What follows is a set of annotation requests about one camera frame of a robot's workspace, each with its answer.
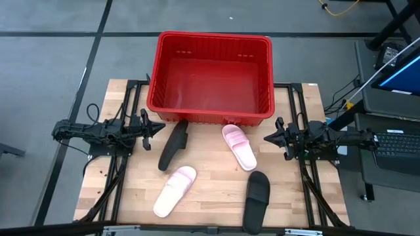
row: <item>slide sandal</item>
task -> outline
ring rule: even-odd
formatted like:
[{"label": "slide sandal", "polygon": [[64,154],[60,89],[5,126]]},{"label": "slide sandal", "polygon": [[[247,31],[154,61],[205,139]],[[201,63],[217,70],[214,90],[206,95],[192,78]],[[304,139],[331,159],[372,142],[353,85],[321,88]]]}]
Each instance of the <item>slide sandal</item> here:
[{"label": "slide sandal", "polygon": [[192,167],[181,167],[168,179],[153,206],[156,216],[166,217],[175,205],[190,189],[196,179],[197,172]]},{"label": "slide sandal", "polygon": [[240,127],[226,125],[222,129],[224,141],[234,153],[242,169],[249,171],[257,167],[257,160],[252,152],[249,140]]},{"label": "slide sandal", "polygon": [[261,232],[269,200],[270,182],[267,176],[259,171],[252,172],[248,178],[242,221],[242,228],[246,233],[257,235]]}]

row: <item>wooden table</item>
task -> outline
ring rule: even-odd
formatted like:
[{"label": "wooden table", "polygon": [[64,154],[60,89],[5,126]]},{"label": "wooden table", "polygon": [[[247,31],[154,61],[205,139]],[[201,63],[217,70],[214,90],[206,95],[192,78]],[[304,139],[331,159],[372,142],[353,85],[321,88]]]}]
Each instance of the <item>wooden table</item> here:
[{"label": "wooden table", "polygon": [[[126,79],[111,79],[106,91],[100,120],[114,117],[124,98]],[[162,122],[146,106],[148,86],[142,87],[138,109],[145,108],[152,121]],[[276,112],[258,127],[242,127],[257,157],[257,168],[271,183],[270,204],[264,227],[308,227],[303,187],[296,160],[285,161],[284,148],[265,142],[263,137],[276,129],[274,121],[283,117],[291,122],[288,93],[275,88]],[[304,100],[309,120],[325,121],[317,84],[303,84]],[[185,150],[174,156],[166,172],[158,170],[163,147],[175,123],[150,139],[151,151],[142,148],[140,139],[129,157],[117,221],[125,224],[164,224],[185,226],[242,226],[245,190],[250,172],[244,171],[224,142],[222,125],[190,123]],[[83,217],[103,192],[110,157],[99,157],[86,169],[74,219]],[[197,178],[188,193],[166,218],[157,217],[153,205],[168,177],[179,167],[191,166]],[[322,193],[342,221],[348,223],[347,210],[337,170],[327,161],[317,161]],[[110,218],[114,197],[110,197],[106,219]],[[312,196],[316,223],[319,215]]]}]

